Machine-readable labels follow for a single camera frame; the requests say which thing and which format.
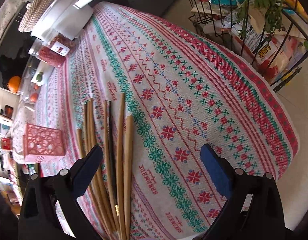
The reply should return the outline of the pink perforated utensil holder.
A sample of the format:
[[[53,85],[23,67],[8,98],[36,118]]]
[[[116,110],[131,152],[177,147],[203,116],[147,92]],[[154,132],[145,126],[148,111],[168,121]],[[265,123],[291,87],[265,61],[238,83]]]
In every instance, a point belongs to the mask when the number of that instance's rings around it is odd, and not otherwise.
[[[25,163],[45,163],[63,158],[66,153],[62,131],[26,124],[23,135],[23,155]]]

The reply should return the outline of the black chopstick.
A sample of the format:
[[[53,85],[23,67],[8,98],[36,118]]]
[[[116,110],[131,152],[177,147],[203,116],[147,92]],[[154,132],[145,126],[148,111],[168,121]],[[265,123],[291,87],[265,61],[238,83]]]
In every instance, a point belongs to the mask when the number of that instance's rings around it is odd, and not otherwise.
[[[117,200],[117,177],[115,169],[115,154],[114,154],[114,144],[113,144],[113,129],[112,129],[112,104],[111,101],[108,102],[108,132],[109,132],[109,151],[110,151],[110,167],[111,167],[111,180],[113,187],[114,196],[114,208],[116,215],[119,216],[118,210],[118,200]]]

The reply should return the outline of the clear jar with tangerines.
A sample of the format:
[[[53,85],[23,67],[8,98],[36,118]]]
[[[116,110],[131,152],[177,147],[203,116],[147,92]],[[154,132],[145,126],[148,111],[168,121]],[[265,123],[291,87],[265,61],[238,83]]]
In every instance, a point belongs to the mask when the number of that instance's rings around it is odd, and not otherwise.
[[[26,103],[36,103],[42,86],[38,86],[36,83],[31,81],[25,81],[21,89],[21,100]]]

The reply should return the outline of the large orange fruit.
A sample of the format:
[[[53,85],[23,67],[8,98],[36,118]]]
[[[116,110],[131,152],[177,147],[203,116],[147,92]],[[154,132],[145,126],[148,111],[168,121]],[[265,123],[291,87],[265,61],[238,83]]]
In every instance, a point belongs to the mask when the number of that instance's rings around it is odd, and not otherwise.
[[[8,89],[12,93],[17,93],[19,90],[20,83],[21,83],[21,77],[13,76],[8,81]]]

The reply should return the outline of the patterned red green tablecloth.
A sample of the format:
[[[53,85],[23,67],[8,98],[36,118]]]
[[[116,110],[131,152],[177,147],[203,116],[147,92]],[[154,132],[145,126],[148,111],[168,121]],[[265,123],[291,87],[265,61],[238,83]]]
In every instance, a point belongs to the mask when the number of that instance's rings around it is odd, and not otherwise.
[[[225,203],[200,159],[210,144],[233,167],[279,179],[300,149],[285,107],[267,81],[232,51],[167,20],[101,2],[76,51],[55,69],[36,104],[38,125],[63,132],[66,155],[41,164],[44,176],[79,157],[76,130],[93,100],[97,142],[103,106],[120,103],[134,120],[131,238],[180,239],[206,231]]]

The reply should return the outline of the white bowl with squash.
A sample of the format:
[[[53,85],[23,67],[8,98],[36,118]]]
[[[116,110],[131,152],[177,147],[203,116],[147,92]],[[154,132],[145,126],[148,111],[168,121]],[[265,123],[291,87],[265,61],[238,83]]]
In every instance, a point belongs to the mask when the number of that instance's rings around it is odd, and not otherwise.
[[[46,84],[54,70],[54,67],[45,63],[44,61],[40,61],[37,70],[34,74],[34,76],[31,79],[31,82],[38,85],[42,86]]]

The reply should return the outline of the black microwave oven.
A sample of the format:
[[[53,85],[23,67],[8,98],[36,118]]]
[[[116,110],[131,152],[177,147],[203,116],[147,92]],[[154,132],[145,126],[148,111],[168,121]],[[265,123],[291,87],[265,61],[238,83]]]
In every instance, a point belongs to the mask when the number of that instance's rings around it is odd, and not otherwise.
[[[22,77],[29,59],[28,51],[34,42],[30,33],[21,33],[18,30],[25,12],[26,6],[23,6],[13,19],[0,46],[0,87],[4,89],[8,88],[12,77]]]

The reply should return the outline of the jar of red goji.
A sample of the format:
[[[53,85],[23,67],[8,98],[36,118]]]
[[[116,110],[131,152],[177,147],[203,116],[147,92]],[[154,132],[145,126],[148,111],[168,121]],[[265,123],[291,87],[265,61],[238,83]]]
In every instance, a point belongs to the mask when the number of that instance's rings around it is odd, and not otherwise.
[[[35,39],[28,53],[29,55],[36,57],[40,61],[43,61],[55,68],[60,68],[66,61],[64,56],[61,56],[48,47],[44,46],[42,41],[38,38]]]

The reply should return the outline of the jar with white label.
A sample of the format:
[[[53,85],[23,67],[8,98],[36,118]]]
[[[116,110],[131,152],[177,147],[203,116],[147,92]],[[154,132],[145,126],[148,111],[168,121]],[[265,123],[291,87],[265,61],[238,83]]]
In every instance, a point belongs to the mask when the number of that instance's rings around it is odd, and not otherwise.
[[[66,57],[75,48],[74,41],[63,36],[62,34],[56,35],[47,46],[50,50],[57,54]]]

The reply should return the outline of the woven basket lid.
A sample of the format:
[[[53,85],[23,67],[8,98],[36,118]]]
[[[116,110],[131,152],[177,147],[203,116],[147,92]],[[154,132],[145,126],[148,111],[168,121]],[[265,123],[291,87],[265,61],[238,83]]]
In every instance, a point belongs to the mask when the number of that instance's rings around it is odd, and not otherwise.
[[[28,3],[26,5],[27,11],[23,15],[18,31],[21,33],[31,32],[52,2],[53,0],[33,0],[32,3]]]

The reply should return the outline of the white rice cooker pot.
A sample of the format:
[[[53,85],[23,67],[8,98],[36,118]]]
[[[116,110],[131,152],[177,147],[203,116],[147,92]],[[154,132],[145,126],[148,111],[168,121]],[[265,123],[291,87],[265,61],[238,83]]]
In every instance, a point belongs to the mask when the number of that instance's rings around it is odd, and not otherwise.
[[[48,32],[55,30],[74,40],[93,15],[93,0],[54,0],[42,14],[31,35],[47,41]]]

